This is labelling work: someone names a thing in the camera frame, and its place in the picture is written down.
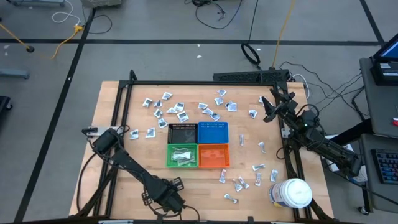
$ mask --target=wooden tabletop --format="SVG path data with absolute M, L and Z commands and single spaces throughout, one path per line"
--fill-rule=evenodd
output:
M 296 94 L 294 100 L 298 108 L 307 103 L 302 83 L 288 83 L 289 92 Z M 93 118 L 93 126 L 109 126 L 114 108 L 114 101 L 118 89 L 118 82 L 103 82 L 99 93 L 98 102 Z M 216 106 L 214 99 L 220 95 L 216 92 L 224 89 L 227 94 L 224 102 L 233 100 L 238 104 L 237 112 L 228 112 L 225 105 Z M 274 97 L 268 86 L 204 86 L 204 85 L 134 85 L 129 106 L 127 124 L 131 129 L 139 130 L 139 139 L 130 140 L 129 133 L 125 135 L 124 145 L 130 156 L 152 175 L 166 179 L 181 177 L 185 188 L 179 192 L 186 205 L 195 207 L 202 220 L 247 220 L 253 216 L 255 221 L 293 221 L 293 213 L 290 208 L 277 208 L 269 201 L 268 189 L 273 184 L 270 182 L 272 169 L 279 171 L 277 181 L 287 179 L 285 162 L 276 158 L 276 151 L 282 147 L 279 124 L 277 119 L 265 123 L 264 108 L 258 102 L 259 96 L 267 97 L 271 103 L 275 103 Z M 230 168 L 227 168 L 227 180 L 221 184 L 218 179 L 221 169 L 168 169 L 165 167 L 165 154 L 167 145 L 167 128 L 160 129 L 154 114 L 153 104 L 146 108 L 142 106 L 145 98 L 154 101 L 160 100 L 167 91 L 173 96 L 163 101 L 161 110 L 163 118 L 168 123 L 179 123 L 176 114 L 165 113 L 176 102 L 184 102 L 184 110 L 189 116 L 186 123 L 199 121 L 213 121 L 208 115 L 202 114 L 198 109 L 198 103 L 207 103 L 209 108 L 221 115 L 220 121 L 227 121 L 229 126 L 229 153 Z M 118 122 L 120 122 L 123 110 L 124 91 Z M 252 119 L 248 111 L 257 110 L 258 114 Z M 145 138 L 149 128 L 156 128 L 155 138 Z M 244 135 L 244 146 L 239 145 L 239 135 Z M 263 154 L 257 145 L 264 142 L 267 153 Z M 306 182 L 311 186 L 313 197 L 321 208 L 329 216 L 333 216 L 328 189 L 323 175 L 320 157 L 314 152 L 300 150 Z M 93 154 L 89 145 L 86 146 L 82 165 Z M 255 172 L 252 165 L 266 164 L 262 173 L 261 186 L 255 186 Z M 88 201 L 98 186 L 102 160 L 97 156 L 87 166 L 83 175 L 81 186 L 80 205 Z M 236 192 L 232 179 L 242 176 L 250 185 L 248 189 Z M 142 199 L 142 184 L 125 171 L 118 173 L 116 191 L 114 195 L 111 218 L 128 219 L 156 219 L 148 207 L 145 207 Z M 238 204 L 223 198 L 224 194 L 230 194 L 239 199 Z M 103 194 L 101 213 L 104 213 L 108 190 Z M 70 214 L 75 214 L 76 191 L 73 197 Z M 182 213 L 184 220 L 194 220 L 197 215 L 194 211 L 186 209 Z

